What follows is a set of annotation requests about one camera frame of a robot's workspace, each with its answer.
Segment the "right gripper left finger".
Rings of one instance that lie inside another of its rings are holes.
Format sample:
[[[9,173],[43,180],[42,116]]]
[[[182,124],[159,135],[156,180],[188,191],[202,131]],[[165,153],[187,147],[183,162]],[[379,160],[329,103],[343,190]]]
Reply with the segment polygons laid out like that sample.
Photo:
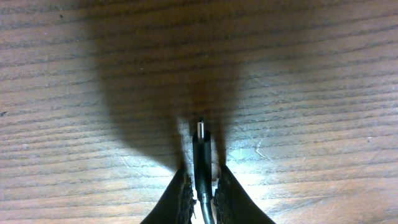
[[[191,178],[185,169],[179,169],[141,224],[191,224],[195,204]]]

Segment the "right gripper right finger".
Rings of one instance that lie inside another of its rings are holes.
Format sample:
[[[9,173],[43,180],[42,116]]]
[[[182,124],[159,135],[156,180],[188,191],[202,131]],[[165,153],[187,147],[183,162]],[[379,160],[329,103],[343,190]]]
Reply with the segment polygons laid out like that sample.
[[[227,166],[215,190],[217,224],[275,224],[249,197]]]

